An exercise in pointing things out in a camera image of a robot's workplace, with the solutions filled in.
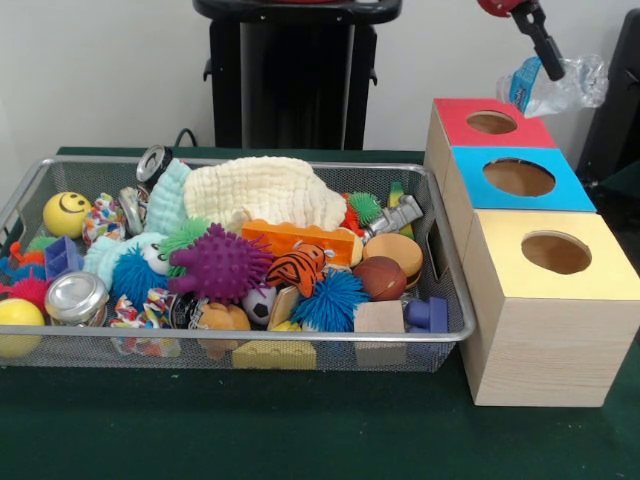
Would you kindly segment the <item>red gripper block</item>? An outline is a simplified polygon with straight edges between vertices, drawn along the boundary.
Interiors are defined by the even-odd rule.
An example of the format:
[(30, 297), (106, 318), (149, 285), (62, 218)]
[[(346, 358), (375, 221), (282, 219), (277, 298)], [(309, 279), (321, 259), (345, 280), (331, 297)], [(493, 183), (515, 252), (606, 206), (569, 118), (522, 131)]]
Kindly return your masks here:
[(546, 14), (538, 1), (478, 0), (478, 5), (494, 17), (512, 17), (521, 33), (531, 38), (534, 50), (551, 81), (565, 76), (562, 55), (553, 37), (547, 32)]

